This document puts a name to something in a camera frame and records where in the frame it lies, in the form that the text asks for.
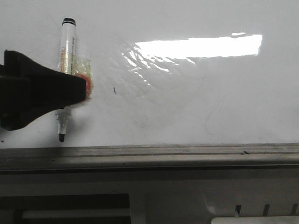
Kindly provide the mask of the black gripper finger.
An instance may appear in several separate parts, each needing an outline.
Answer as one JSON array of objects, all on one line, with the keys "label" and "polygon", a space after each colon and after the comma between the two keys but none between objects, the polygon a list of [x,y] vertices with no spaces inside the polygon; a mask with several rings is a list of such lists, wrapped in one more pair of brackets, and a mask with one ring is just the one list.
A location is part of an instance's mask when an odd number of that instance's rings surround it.
[{"label": "black gripper finger", "polygon": [[8,131],[26,127],[37,118],[85,100],[86,81],[4,51],[0,67],[0,126]]}]

